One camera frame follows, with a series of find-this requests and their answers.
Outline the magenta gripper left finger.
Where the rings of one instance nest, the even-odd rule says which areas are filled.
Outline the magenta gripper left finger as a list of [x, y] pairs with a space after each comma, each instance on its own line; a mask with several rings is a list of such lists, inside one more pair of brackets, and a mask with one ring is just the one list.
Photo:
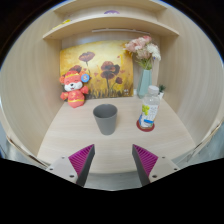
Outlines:
[[47, 171], [83, 187], [95, 155], [95, 146], [89, 145], [70, 156], [61, 156]]

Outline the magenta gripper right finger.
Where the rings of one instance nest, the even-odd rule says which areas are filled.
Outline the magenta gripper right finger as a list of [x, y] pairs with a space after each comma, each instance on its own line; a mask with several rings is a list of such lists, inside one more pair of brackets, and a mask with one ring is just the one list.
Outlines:
[[159, 157], [135, 144], [132, 145], [132, 156], [143, 186], [179, 170], [179, 167], [166, 156]]

